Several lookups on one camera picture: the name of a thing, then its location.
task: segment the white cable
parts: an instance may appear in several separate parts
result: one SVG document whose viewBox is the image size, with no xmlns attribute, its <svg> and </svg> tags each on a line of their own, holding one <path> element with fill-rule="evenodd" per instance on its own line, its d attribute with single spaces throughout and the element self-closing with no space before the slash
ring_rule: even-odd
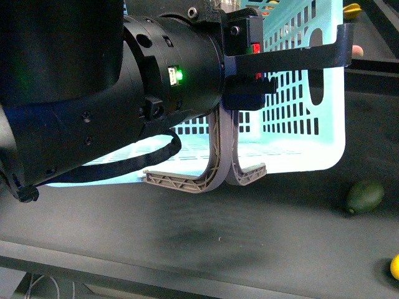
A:
<svg viewBox="0 0 399 299">
<path fill-rule="evenodd" d="M 38 282 L 40 282 L 44 277 L 45 277 L 45 276 L 42 275 L 42 276 L 40 276 L 37 280 L 35 280 L 35 282 L 33 282 L 33 274 L 32 274 L 32 276 L 31 276 L 31 282 L 30 282 L 30 284 L 29 284 L 29 288 L 28 288 L 28 290 L 27 290 L 27 292 L 26 292 L 26 294 L 25 294 L 25 299 L 31 299 L 31 292 L 32 292 L 33 287 L 34 287 Z M 57 299 L 60 299 L 60 287 L 58 286 L 57 281 L 56 281 L 53 277 L 50 277 L 50 279 L 52 280 L 52 282 L 53 282 L 54 285 L 55 285 L 55 288 L 57 289 Z"/>
<path fill-rule="evenodd" d="M 72 282 L 72 299 L 75 299 L 75 283 Z"/>
</svg>

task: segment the screw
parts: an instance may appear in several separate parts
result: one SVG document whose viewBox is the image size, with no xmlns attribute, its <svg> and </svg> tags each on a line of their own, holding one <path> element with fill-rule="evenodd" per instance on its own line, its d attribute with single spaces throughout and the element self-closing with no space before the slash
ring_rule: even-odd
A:
<svg viewBox="0 0 399 299">
<path fill-rule="evenodd" d="M 92 114 L 90 111 L 84 111 L 82 113 L 82 119 L 85 123 L 90 123 L 92 121 Z"/>
<path fill-rule="evenodd" d="M 85 138 L 85 144 L 86 145 L 91 145 L 92 141 L 93 141 L 93 139 L 90 136 Z"/>
<path fill-rule="evenodd" d="M 232 28 L 230 28 L 230 34 L 232 36 L 237 36 L 240 33 L 240 28 L 238 26 L 233 26 Z"/>
<path fill-rule="evenodd" d="M 187 15 L 188 15 L 188 17 L 189 17 L 190 19 L 197 19 L 198 16 L 199 16 L 199 13 L 198 13 L 198 11 L 197 11 L 197 8 L 191 7 L 191 8 L 188 10 Z"/>
<path fill-rule="evenodd" d="M 172 42 L 170 41 L 170 39 L 165 39 L 166 44 L 168 45 L 168 47 L 172 46 Z"/>
</svg>

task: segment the yellow lemon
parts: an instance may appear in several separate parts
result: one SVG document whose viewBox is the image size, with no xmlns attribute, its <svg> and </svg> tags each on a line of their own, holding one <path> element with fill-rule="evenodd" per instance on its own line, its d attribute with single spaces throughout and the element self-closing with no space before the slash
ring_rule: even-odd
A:
<svg viewBox="0 0 399 299">
<path fill-rule="evenodd" d="M 399 280 L 399 254 L 391 262 L 392 276 Z"/>
</svg>

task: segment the light blue plastic basket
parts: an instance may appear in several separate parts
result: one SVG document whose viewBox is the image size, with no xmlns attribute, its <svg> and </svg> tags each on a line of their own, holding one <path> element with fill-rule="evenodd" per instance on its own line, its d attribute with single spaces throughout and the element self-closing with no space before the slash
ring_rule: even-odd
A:
<svg viewBox="0 0 399 299">
<path fill-rule="evenodd" d="M 335 42 L 342 24 L 342 1 L 280 0 L 241 1 L 241 7 L 265 12 L 265 51 L 308 47 L 314 30 L 321 29 L 323 44 Z M 313 171 L 332 167 L 345 148 L 344 70 L 324 70 L 324 96 L 319 105 L 310 97 L 308 72 L 267 74 L 278 81 L 275 95 L 266 96 L 266 107 L 241 112 L 239 157 L 242 167 L 265 163 L 268 173 Z M 200 175 L 208 164 L 209 141 L 205 118 L 175 127 L 183 148 L 174 157 L 148 169 Z M 107 163 L 149 153 L 170 138 L 157 136 L 129 145 L 89 164 Z M 134 183 L 142 181 L 143 171 L 90 184 Z M 75 186 L 53 184 L 53 186 Z"/>
</svg>

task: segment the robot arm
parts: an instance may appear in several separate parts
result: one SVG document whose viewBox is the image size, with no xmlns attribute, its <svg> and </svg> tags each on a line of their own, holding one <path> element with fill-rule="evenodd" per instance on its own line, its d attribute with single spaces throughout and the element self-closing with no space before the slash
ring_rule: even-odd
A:
<svg viewBox="0 0 399 299">
<path fill-rule="evenodd" d="M 352 51 L 346 25 L 331 45 L 247 54 L 262 52 L 261 14 L 226 13 L 207 0 L 162 8 L 127 1 L 135 16 L 123 14 L 123 1 L 6 2 L 0 178 L 22 202 L 37 200 L 36 186 L 57 178 L 105 179 L 160 163 L 179 150 L 177 136 L 141 160 L 85 174 L 81 167 L 206 115 L 221 100 L 230 110 L 258 110 L 264 94 L 276 92 L 259 73 L 346 66 Z"/>
</svg>

